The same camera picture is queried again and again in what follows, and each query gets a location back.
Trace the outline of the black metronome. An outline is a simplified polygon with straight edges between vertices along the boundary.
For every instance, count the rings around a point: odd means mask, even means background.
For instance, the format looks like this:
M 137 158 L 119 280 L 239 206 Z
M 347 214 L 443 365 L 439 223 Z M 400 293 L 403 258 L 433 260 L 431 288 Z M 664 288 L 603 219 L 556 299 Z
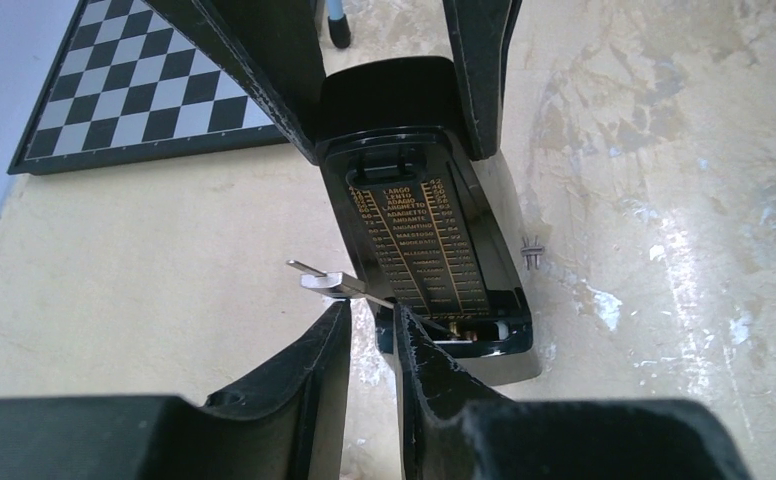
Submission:
M 468 152 L 453 63 L 358 65 L 321 88 L 317 159 L 377 348 L 394 349 L 392 307 L 416 314 L 456 358 L 520 354 L 530 308 Z

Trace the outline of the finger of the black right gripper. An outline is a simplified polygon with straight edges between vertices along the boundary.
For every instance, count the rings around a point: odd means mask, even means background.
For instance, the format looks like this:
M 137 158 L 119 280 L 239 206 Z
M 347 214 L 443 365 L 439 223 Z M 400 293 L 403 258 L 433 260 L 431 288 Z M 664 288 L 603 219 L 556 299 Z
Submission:
M 326 78 L 308 1 L 151 0 L 148 5 L 232 77 L 312 164 Z
M 444 0 L 471 158 L 500 149 L 508 51 L 521 0 Z

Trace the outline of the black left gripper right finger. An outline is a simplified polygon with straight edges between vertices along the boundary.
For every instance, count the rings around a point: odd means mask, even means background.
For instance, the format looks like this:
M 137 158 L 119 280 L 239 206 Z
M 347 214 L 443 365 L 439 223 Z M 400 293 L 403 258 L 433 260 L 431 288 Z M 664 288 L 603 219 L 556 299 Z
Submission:
M 407 479 L 746 479 L 727 429 L 684 399 L 515 401 L 393 313 Z

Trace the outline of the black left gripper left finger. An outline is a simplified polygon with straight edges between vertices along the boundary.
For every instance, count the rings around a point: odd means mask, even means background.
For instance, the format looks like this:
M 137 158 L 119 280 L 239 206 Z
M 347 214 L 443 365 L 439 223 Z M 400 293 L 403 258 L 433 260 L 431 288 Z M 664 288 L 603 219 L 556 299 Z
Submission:
M 0 479 L 336 479 L 351 352 L 338 301 L 197 406 L 179 396 L 0 399 Z

